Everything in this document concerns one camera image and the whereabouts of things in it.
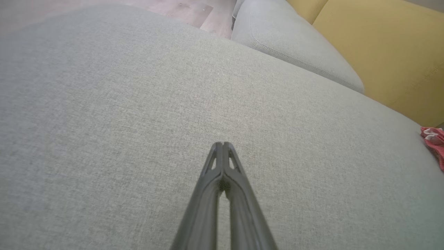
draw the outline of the wooden floor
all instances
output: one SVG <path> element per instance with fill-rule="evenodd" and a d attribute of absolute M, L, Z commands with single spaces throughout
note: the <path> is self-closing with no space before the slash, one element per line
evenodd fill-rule
<path fill-rule="evenodd" d="M 231 38 L 235 0 L 0 0 L 0 36 L 88 6 L 124 4 Z"/>

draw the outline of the sofa seat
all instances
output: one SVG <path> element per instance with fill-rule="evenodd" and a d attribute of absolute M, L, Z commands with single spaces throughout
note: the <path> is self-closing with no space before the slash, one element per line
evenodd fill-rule
<path fill-rule="evenodd" d="M 285 0 L 245 0 L 231 39 L 364 92 L 362 81 L 342 55 Z"/>
<path fill-rule="evenodd" d="M 2 37 L 0 76 L 0 249 L 168 249 L 215 141 L 280 250 L 444 246 L 420 126 L 273 56 L 112 5 Z"/>

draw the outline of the red cloth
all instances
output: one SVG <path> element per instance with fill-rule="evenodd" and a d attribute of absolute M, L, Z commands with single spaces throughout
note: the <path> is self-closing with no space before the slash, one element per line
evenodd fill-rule
<path fill-rule="evenodd" d="M 425 144 L 435 152 L 440 162 L 440 168 L 444 171 L 444 131 L 437 128 L 421 128 L 421 136 Z"/>

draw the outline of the yellow cushion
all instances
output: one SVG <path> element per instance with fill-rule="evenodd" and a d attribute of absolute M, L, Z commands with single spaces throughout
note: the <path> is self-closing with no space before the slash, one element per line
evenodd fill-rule
<path fill-rule="evenodd" d="M 328 0 L 287 0 L 287 2 L 310 24 L 316 19 Z"/>
<path fill-rule="evenodd" d="M 444 121 L 444 13 L 400 0 L 329 0 L 313 26 L 367 96 L 423 126 Z"/>

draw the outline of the gray sofa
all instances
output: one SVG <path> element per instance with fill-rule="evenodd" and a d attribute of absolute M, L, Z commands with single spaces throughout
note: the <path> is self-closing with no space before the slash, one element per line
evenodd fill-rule
<path fill-rule="evenodd" d="M 342 55 L 285 0 L 238 0 L 231 39 L 364 93 Z"/>
<path fill-rule="evenodd" d="M 242 44 L 101 6 L 1 38 L 0 76 L 0 249 L 168 249 L 215 141 L 281 250 L 444 246 L 420 126 Z"/>

